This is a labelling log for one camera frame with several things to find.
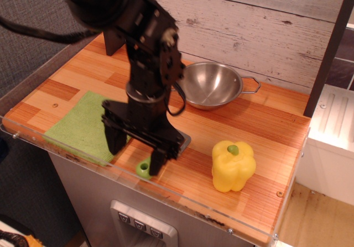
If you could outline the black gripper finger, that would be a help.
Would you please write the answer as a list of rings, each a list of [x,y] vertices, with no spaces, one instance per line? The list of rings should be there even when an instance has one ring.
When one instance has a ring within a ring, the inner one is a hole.
[[[157,147],[153,150],[150,160],[150,175],[157,175],[165,164],[167,149],[165,147]]]
[[[104,121],[105,136],[108,149],[112,155],[117,155],[130,141],[131,136],[125,131],[125,127],[121,123],[113,121]]]

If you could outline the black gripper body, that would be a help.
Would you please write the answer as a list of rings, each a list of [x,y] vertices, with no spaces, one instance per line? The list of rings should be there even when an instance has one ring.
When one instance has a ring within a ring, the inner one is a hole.
[[[102,121],[121,123],[131,137],[151,146],[165,147],[167,156],[173,157],[181,146],[183,137],[166,116],[169,113],[170,92],[158,98],[128,97],[128,102],[104,100]]]

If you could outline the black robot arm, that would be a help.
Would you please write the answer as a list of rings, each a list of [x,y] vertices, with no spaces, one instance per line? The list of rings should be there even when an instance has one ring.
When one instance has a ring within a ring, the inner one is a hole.
[[[179,156],[185,138],[168,121],[172,90],[185,65],[178,50],[175,19],[155,0],[66,0],[85,27],[104,33],[106,51],[127,49],[130,78],[127,103],[103,102],[102,117],[109,151],[118,153],[131,136],[153,148],[149,173],[155,176],[169,159]]]

